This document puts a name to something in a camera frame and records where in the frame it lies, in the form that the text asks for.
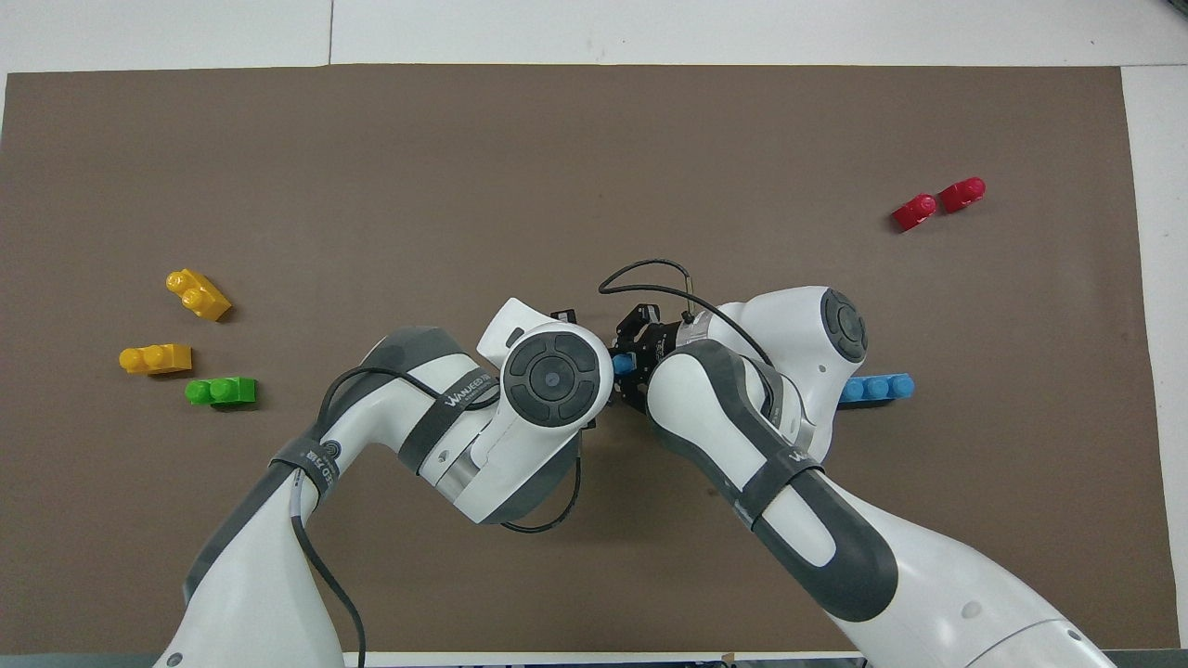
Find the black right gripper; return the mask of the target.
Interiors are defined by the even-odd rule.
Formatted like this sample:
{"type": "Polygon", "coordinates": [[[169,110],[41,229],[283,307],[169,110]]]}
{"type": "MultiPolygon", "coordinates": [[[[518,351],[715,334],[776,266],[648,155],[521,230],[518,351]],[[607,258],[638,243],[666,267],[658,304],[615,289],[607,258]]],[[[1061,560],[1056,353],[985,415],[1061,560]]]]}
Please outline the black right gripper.
{"type": "Polygon", "coordinates": [[[615,348],[636,345],[640,338],[640,371],[618,376],[618,390],[625,405],[642,414],[647,411],[647,384],[655,368],[680,346],[680,330],[694,321],[695,317],[681,317],[672,323],[662,323],[657,304],[637,304],[617,326],[615,348]]]}

